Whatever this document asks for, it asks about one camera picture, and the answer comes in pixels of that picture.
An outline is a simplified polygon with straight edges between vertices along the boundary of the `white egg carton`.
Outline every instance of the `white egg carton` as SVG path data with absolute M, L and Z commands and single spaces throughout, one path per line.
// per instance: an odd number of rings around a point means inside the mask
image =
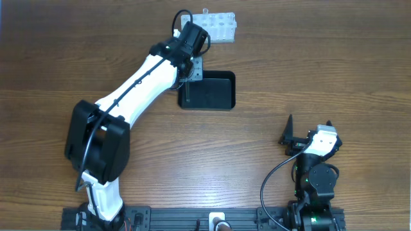
M 188 21 L 189 15 L 181 15 L 181 29 Z M 208 9 L 204 8 L 203 14 L 193 15 L 193 22 L 208 32 L 211 43 L 234 42 L 237 22 L 233 12 L 208 13 Z

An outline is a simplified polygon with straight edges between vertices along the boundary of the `wood grain surface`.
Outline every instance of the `wood grain surface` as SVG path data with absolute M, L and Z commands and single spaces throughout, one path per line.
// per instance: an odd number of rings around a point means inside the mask
M 170 36 L 181 8 L 235 12 L 233 44 L 207 70 L 236 74 L 230 112 L 188 111 L 165 92 L 132 129 L 121 175 L 127 205 L 258 207 L 265 175 L 296 136 L 328 119 L 344 145 L 333 206 L 348 230 L 410 228 L 411 1 L 104 0 L 2 2 L 0 228 L 59 229 L 87 201 L 64 158 L 73 107 L 95 102 Z M 269 206 L 293 199 L 290 168 L 267 184 Z

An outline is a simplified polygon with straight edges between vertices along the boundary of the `white plastic part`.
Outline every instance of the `white plastic part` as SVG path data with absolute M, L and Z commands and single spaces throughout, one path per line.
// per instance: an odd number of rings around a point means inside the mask
M 181 30 L 189 21 L 189 15 L 181 15 Z M 193 22 L 208 32 L 211 43 L 234 42 L 237 28 L 234 12 L 208 13 L 208 9 L 204 8 L 203 14 L 193 15 Z
M 106 182 L 104 185 L 99 184 L 97 179 L 92 177 L 88 171 L 83 172 L 82 178 L 84 182 L 89 182 L 92 185 L 92 195 L 97 205 L 99 218 L 105 221 L 112 221 L 123 206 L 118 178 L 113 182 Z M 87 208 L 91 213 L 96 215 L 91 200 L 90 187 L 87 188 L 87 195 L 89 196 L 89 205 Z
M 337 131 L 333 126 L 317 125 L 317 134 L 314 135 L 311 145 L 304 153 L 323 157 L 334 148 L 336 141 Z
M 117 90 L 108 96 L 99 99 L 96 104 L 100 105 L 100 109 L 106 111 L 114 100 L 117 99 L 131 84 L 140 78 L 145 72 L 150 70 L 156 63 L 162 59 L 161 56 L 148 55 L 146 61 L 140 69 L 133 74 L 125 83 Z M 175 83 L 177 77 L 177 68 L 170 64 L 169 60 L 165 60 L 158 68 L 150 75 L 146 76 L 141 84 L 137 84 L 119 103 L 114 107 L 109 114 L 118 117 L 123 116 L 125 121 L 130 124 L 130 129 L 134 122 L 150 105 L 150 103 L 163 91 L 169 89 Z

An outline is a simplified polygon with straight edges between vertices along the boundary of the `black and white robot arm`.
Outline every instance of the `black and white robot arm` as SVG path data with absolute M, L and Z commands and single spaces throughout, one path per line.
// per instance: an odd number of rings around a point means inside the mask
M 95 104 L 81 101 L 74 107 L 65 155 L 79 172 L 76 190 L 87 186 L 84 214 L 102 230 L 118 230 L 125 220 L 119 176 L 130 155 L 130 129 L 155 98 L 188 77 L 207 37 L 187 22 L 178 37 L 152 46 L 143 65 L 117 90 Z

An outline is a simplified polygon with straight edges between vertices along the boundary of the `wooden tabletop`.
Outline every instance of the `wooden tabletop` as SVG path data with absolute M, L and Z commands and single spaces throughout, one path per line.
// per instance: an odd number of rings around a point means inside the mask
M 204 57 L 236 74 L 236 106 L 190 111 L 176 92 L 158 97 L 131 131 L 127 205 L 259 207 L 293 114 L 295 136 L 331 120 L 344 142 L 329 162 L 348 230 L 408 230 L 411 2 L 384 0 L 3 1 L 0 228 L 58 229 L 64 207 L 87 201 L 64 157 L 72 109 L 138 70 L 181 8 L 236 14 L 235 43 Z M 290 168 L 268 182 L 268 206 L 294 199 Z

